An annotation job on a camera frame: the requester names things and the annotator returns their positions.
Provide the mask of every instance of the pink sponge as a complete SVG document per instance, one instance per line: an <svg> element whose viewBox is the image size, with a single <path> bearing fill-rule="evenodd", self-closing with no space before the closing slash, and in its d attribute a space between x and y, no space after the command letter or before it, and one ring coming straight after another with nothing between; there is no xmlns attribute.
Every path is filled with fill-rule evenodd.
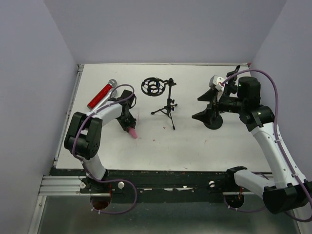
<svg viewBox="0 0 312 234"><path fill-rule="evenodd" d="M134 128L129 128L128 131L129 131L129 134L130 134L134 139L137 139L137 133L136 133L136 130L135 130Z"/></svg>

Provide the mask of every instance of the black tripod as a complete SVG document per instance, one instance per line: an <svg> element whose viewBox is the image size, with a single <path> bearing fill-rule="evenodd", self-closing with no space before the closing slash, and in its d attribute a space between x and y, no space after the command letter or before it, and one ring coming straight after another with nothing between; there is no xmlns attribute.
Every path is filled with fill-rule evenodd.
<svg viewBox="0 0 312 234"><path fill-rule="evenodd" d="M168 116L169 119L171 119L172 128L173 130L175 130L176 128L171 116L171 111L174 111L175 107L177 106L177 104L174 104L175 100L171 99L171 87L176 85L176 83L174 83L174 79L170 78L169 80L161 80L159 78L147 78L142 82L141 89L146 95L156 97L163 94L166 85L169 86L167 105L157 111L151 112L151 115L154 115L157 112L162 112L163 114Z"/></svg>

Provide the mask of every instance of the cable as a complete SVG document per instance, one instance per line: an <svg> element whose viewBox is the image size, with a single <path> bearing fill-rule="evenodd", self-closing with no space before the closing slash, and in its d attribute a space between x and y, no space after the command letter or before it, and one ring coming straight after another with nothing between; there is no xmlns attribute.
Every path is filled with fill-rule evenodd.
<svg viewBox="0 0 312 234"><path fill-rule="evenodd" d="M266 72L264 71L261 71L261 70L258 70L258 69L247 69L247 70L244 70L244 71L240 71L240 72L237 72L231 76L229 76L228 78L225 79L224 82L222 82L222 85L224 85L226 82L228 82L229 80L231 80L232 78L234 78L235 76L238 76L240 74L243 74L245 72L259 72L263 75L265 75L271 82L273 88L274 88L274 93L275 93L275 118L274 118L274 136L276 138L276 142L277 142L277 145L287 163L287 165L289 166L292 174L293 174L293 177L297 180L297 182L299 183L300 187L302 188L303 192L305 193L305 195L307 196L308 200L309 200L309 203L310 203L310 206L311 206L311 209L312 209L312 198L307 190L307 188L304 186L304 184L301 182L300 178L297 176L296 174L296 171L295 169L293 168L291 162L289 161L288 157L287 157L287 154L283 148L283 145L281 144L280 142L280 138L279 138L279 135L277 133L277 117L278 117L278 92L277 92L277 87L276 87L276 84L274 83L273 79L269 76L269 74L267 74ZM308 219L300 219L300 218L297 218L287 212L285 212L285 214L289 217L291 217L292 219L298 221L298 222L304 222L304 223L307 223L307 222L310 222L312 221L312 215L310 218Z"/></svg>
<svg viewBox="0 0 312 234"><path fill-rule="evenodd" d="M126 212L130 211L130 210L136 205L136 202L137 202L137 189L136 189L136 187L134 186L133 183L131 183L130 181L125 180L125 179L112 179L112 180L104 180L104 181L103 181L103 180L100 180L100 179L98 179L98 178L95 178L95 177L90 173L90 171L84 166L84 163L83 163L82 158L76 155L76 145L77 145L77 141L78 141L78 138L79 138L79 135L80 135L81 131L83 130L83 128L84 128L85 124L87 123L87 121L88 121L93 115L95 115L95 114L96 114L97 112L99 112L99 111L104 110L104 109L107 108L107 107L110 107L110 106L112 106L112 105L116 105L116 104L119 104L119 103L121 103L121 102L124 102L124 101L130 99L130 98L134 95L135 89L134 89L134 87L131 86L130 84L122 84L122 85L119 85L119 86L117 86L116 88L113 89L112 93L113 93L117 88L122 87L122 86L128 86L128 87L130 87L130 88L132 89L132 93L131 93L128 97L126 97L126 98L124 98L124 99L121 99L121 100L118 100L118 101L116 101L116 102L113 102L113 103L110 103L110 104L107 104L107 105L104 105L104 106L99 107L98 109L94 110L94 112L92 112L89 116L87 116L87 118L86 118L86 119L84 120L84 122L81 124L81 126L80 126L80 128L79 128L79 130L78 130L78 132L77 132L77 134L76 134L75 141L74 141L73 148L72 148L72 154L73 154L73 156L81 162L81 164L82 164L84 170L86 171L87 175L88 175L90 178L92 178L93 180L95 180L96 182L98 182L98 183L113 183L113 182L120 182L120 181L122 181L122 182L126 182L126 183L130 184L130 185L133 187L133 189L134 189L134 191L135 191L135 199L134 199L132 205L131 205L128 209L126 209L126 210L124 210L124 211L119 211L119 212L108 212L108 211L102 211L102 210L96 210L96 209L94 209L94 210L96 210L96 211L98 211L98 212L100 212L100 213L103 213L103 214L111 214L111 215L123 214L123 213L126 213Z"/></svg>
<svg viewBox="0 0 312 234"><path fill-rule="evenodd" d="M241 196L242 196L242 193L243 193L243 188L242 187L239 187L239 194L238 194L238 199L240 200Z"/></svg>
<svg viewBox="0 0 312 234"><path fill-rule="evenodd" d="M255 212L263 211L263 210L266 209L266 207L264 206L264 207L261 207L261 208L259 208L257 210L250 210L250 211L248 211L248 210L239 210L238 208L234 208L234 207L230 206L228 204L228 202L226 201L225 196L223 197L223 201L224 201L225 205L228 207L228 209L233 210L233 211L237 211L237 212L242 212L242 213L255 213Z"/></svg>
<svg viewBox="0 0 312 234"><path fill-rule="evenodd" d="M261 173L261 172L253 172L253 173L256 174L256 175L261 175L261 176L263 176L264 178L266 178L267 180L269 180L269 178L268 178L265 174L263 174L263 173ZM242 190L241 190L241 189L242 189L242 188L240 187L240 190L239 190L239 194L240 194L240 195L242 194ZM225 198L225 197L226 197L226 196L223 196L223 201L224 201L225 205L228 207L228 209L233 210L233 211L238 211L238 212L242 212L242 213L256 213L256 212L260 212L260 211L263 211L263 210L266 209L266 207L263 206L263 207L261 207L261 208L259 208L259 209L256 209L256 210L239 210L238 208L234 208L234 207L230 206L230 205L228 204L228 202L226 201L226 198Z"/></svg>

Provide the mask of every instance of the white table surface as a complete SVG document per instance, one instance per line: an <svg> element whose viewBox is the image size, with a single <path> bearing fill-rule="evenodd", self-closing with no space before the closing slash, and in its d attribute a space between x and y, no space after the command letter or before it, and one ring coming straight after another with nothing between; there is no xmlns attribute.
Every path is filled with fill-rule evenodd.
<svg viewBox="0 0 312 234"><path fill-rule="evenodd" d="M203 111L206 102L197 98L208 89L210 78L222 77L234 66L147 65L147 64L91 64L85 65L78 86L73 113L88 112L87 103L107 84L116 79L118 84L134 86L137 104L131 109L137 119L138 139L124 132L117 120L102 129L99 157L108 169L225 171L243 165L252 171L271 171L266 159L246 126L237 114L222 114L223 126L218 130L206 128L191 116ZM168 87L164 94L149 97L140 85L148 77L173 78L172 99L178 103L172 112L176 130L162 113L150 114L166 105ZM62 145L58 169L81 169L80 162Z"/></svg>

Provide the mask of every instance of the gray wall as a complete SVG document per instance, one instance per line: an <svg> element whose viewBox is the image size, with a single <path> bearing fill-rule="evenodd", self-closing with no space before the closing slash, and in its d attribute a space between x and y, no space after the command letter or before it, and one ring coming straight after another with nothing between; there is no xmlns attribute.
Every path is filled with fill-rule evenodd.
<svg viewBox="0 0 312 234"><path fill-rule="evenodd" d="M0 233L27 233L76 63L42 0L1 1Z"/></svg>
<svg viewBox="0 0 312 234"><path fill-rule="evenodd" d="M78 63L250 62L286 0L45 0Z"/></svg>
<svg viewBox="0 0 312 234"><path fill-rule="evenodd" d="M311 0L288 0L252 63L252 68L268 72L276 82L281 134L309 180L312 180L311 10ZM263 76L253 75L262 84L262 103L274 108L271 84Z"/></svg>

